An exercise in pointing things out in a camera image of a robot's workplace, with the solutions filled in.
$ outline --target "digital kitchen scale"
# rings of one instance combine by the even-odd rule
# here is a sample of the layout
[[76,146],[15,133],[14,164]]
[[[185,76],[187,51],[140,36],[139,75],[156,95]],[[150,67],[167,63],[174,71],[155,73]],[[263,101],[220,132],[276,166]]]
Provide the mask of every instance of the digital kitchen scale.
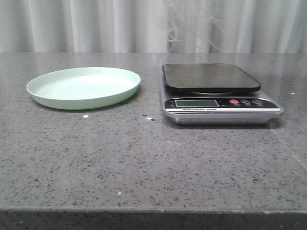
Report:
[[260,91],[261,84],[230,64],[162,66],[162,106],[181,125],[258,125],[283,108]]

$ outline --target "gray speckled countertop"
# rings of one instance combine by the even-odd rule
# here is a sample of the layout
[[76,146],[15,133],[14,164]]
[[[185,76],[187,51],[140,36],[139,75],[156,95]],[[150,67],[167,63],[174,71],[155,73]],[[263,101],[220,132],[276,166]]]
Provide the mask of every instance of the gray speckled countertop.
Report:
[[[285,113],[265,126],[172,124],[160,102],[169,62],[235,64]],[[0,53],[0,211],[306,214],[306,63],[306,54]],[[39,75],[94,66],[138,73],[137,93],[63,111],[26,91]]]

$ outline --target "white curtain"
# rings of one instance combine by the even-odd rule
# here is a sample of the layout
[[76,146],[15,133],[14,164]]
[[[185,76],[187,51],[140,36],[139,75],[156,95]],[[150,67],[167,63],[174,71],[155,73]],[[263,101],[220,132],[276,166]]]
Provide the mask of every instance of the white curtain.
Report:
[[307,0],[0,0],[0,51],[307,52]]

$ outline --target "plate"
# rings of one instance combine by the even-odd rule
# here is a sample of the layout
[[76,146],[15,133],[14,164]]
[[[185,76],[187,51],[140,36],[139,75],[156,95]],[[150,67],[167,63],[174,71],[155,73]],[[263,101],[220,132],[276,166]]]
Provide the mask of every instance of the plate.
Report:
[[138,74],[126,69],[86,67],[44,74],[31,80],[27,90],[44,106],[82,110],[122,102],[137,91],[140,82]]

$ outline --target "lcd display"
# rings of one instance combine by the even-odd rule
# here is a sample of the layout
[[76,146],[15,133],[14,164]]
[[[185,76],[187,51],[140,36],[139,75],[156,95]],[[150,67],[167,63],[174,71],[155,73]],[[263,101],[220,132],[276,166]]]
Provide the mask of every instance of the lcd display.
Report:
[[216,100],[175,100],[176,107],[218,107]]

